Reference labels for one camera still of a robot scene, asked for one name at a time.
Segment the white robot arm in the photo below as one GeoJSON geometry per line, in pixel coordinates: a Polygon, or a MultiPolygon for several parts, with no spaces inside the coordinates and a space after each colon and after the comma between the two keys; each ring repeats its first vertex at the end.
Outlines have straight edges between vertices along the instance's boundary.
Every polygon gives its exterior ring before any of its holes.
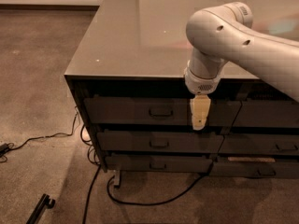
{"type": "Polygon", "coordinates": [[[190,101],[192,127],[206,125],[221,70],[232,62],[275,89],[299,101],[299,42],[265,35],[252,29],[253,15],[241,2],[208,7],[191,15],[186,36],[192,57],[184,71],[190,101]]]}

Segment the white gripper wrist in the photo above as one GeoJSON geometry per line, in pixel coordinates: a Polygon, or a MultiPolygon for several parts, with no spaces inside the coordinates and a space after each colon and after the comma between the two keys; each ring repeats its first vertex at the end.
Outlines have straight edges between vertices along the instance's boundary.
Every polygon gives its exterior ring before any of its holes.
{"type": "Polygon", "coordinates": [[[196,96],[190,100],[192,113],[192,128],[196,131],[202,130],[206,125],[211,100],[207,95],[217,89],[221,80],[220,76],[212,79],[203,79],[192,73],[189,67],[184,70],[185,85],[189,92],[196,96]]]}

